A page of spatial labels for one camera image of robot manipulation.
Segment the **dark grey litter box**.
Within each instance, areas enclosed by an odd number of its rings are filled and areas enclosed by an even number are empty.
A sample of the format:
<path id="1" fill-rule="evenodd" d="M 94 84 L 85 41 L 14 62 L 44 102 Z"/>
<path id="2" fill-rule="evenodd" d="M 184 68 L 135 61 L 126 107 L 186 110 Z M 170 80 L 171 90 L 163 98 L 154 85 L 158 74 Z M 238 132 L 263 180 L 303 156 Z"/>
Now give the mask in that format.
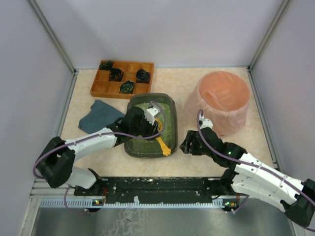
<path id="1" fill-rule="evenodd" d="M 178 145 L 178 125 L 177 112 L 174 100 L 165 93 L 144 93 L 135 95 L 127 105 L 127 110 L 136 106 L 142 110 L 146 110 L 149 102 L 158 103 L 164 110 L 163 114 L 158 116 L 164 131 L 161 134 L 162 141 L 173 154 L 177 150 Z M 132 157 L 137 158 L 160 158 L 164 157 L 159 142 L 154 139 L 151 141 L 141 139 L 131 139 L 124 143 L 125 152 Z"/>

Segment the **yellow litter scoop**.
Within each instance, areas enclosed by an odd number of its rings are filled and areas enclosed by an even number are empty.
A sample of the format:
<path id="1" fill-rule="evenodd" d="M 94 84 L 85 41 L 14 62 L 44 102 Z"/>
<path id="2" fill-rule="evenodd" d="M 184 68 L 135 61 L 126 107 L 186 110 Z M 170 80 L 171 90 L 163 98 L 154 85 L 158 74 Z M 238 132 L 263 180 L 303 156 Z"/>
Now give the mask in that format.
<path id="1" fill-rule="evenodd" d="M 164 125 L 162 124 L 162 122 L 160 121 L 159 118 L 156 118 L 155 121 L 157 122 L 157 130 L 158 132 L 161 132 L 164 130 Z M 171 149 L 165 144 L 165 142 L 163 141 L 161 136 L 158 136 L 155 138 L 156 141 L 158 142 L 161 151 L 162 151 L 162 155 L 163 156 L 170 156 L 171 155 Z"/>

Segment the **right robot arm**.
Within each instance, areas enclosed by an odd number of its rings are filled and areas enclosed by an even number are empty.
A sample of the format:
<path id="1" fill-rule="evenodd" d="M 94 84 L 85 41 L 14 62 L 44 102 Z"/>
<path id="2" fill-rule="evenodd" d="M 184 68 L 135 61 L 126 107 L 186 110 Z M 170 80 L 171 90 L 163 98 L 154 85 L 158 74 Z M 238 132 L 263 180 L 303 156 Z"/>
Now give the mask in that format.
<path id="1" fill-rule="evenodd" d="M 209 127 L 189 130 L 180 145 L 184 154 L 206 155 L 226 170 L 221 177 L 227 191 L 245 194 L 273 205 L 301 227 L 315 213 L 315 182 L 287 176 L 235 143 L 223 142 Z"/>

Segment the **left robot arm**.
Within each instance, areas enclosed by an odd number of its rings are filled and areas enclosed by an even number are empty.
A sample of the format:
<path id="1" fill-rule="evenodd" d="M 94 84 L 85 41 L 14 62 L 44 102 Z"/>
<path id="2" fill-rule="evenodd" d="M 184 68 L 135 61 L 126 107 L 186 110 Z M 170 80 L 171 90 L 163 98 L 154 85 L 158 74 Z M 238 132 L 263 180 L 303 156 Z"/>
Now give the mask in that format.
<path id="1" fill-rule="evenodd" d="M 131 139 L 152 140 L 161 132 L 157 118 L 162 108 L 150 104 L 146 110 L 133 106 L 123 118 L 81 138 L 63 140 L 52 138 L 33 166 L 33 174 L 46 180 L 51 188 L 64 184 L 92 189 L 101 181 L 91 168 L 82 169 L 74 162 L 94 152 L 114 148 Z"/>

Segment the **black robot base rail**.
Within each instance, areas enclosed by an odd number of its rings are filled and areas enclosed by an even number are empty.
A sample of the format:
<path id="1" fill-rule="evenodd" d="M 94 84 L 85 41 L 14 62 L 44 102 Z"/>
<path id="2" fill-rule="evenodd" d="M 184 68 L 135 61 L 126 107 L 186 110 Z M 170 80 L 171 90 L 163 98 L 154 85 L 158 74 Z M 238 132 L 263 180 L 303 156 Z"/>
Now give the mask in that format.
<path id="1" fill-rule="evenodd" d="M 107 204 L 211 203 L 215 197 L 236 195 L 227 179 L 210 177 L 104 177 L 95 186 L 76 186 L 75 196 L 105 198 Z"/>

